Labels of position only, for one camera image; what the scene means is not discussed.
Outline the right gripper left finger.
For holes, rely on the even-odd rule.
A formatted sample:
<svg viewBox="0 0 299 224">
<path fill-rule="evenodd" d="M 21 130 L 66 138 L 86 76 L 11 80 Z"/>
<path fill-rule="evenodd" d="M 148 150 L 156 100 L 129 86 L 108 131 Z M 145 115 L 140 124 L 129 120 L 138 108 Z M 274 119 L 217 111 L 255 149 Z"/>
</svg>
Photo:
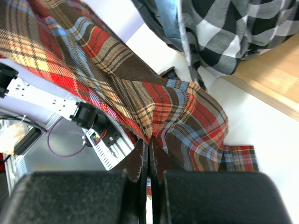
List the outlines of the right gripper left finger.
<svg viewBox="0 0 299 224">
<path fill-rule="evenodd" d="M 146 223 L 146 144 L 110 171 L 36 172 L 16 184 L 3 224 Z"/>
</svg>

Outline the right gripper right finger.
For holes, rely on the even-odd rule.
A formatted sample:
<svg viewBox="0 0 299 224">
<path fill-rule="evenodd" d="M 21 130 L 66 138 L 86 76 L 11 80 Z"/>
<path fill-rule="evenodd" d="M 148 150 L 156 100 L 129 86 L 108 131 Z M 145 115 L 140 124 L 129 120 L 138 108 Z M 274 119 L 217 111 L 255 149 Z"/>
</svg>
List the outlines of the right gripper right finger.
<svg viewBox="0 0 299 224">
<path fill-rule="evenodd" d="M 155 224 L 289 224 L 273 181 L 260 172 L 190 172 L 156 138 L 149 145 Z"/>
</svg>

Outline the red plaid shirt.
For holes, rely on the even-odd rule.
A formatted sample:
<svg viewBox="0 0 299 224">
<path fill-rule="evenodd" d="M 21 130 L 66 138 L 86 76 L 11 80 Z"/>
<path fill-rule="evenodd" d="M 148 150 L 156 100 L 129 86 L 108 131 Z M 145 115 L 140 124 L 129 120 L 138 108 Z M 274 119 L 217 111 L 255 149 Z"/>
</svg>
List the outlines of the red plaid shirt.
<svg viewBox="0 0 299 224">
<path fill-rule="evenodd" d="M 190 171 L 257 171 L 253 146 L 228 146 L 228 117 L 195 83 L 159 77 L 79 0 L 3 0 L 0 56 L 157 137 Z"/>
</svg>

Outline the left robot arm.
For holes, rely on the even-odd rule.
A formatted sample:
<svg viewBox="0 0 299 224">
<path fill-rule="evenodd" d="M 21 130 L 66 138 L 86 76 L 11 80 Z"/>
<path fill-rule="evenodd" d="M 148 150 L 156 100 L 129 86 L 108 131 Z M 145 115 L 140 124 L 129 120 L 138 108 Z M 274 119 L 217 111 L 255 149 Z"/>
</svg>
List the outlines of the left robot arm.
<svg viewBox="0 0 299 224">
<path fill-rule="evenodd" d="M 84 129 L 101 133 L 109 125 L 108 117 L 97 107 L 61 98 L 39 89 L 18 76 L 18 71 L 0 64 L 0 97 L 15 98 L 53 111 Z"/>
</svg>

